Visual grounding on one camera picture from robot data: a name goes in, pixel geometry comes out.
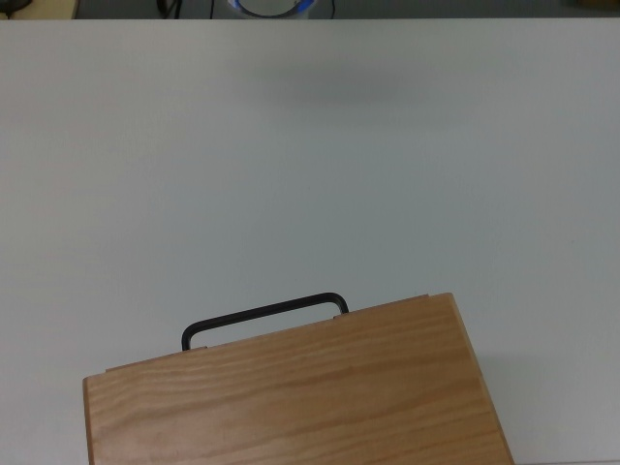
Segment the white table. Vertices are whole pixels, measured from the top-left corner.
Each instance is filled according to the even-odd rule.
[[[616,20],[76,21],[0,44],[1,463],[86,463],[81,378],[324,291],[454,292],[515,460],[620,459]]]

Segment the black cable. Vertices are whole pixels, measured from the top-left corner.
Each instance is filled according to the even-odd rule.
[[[168,19],[168,16],[170,16],[170,15],[171,15],[172,10],[174,10],[174,7],[176,6],[176,2],[177,2],[177,1],[178,1],[178,0],[174,0],[174,1],[170,4],[170,6],[168,7],[168,9],[164,12],[164,16],[163,16],[163,18],[164,18],[164,19]]]
[[[176,11],[174,12],[174,19],[179,19],[181,16],[181,7],[183,6],[183,0],[176,0]]]

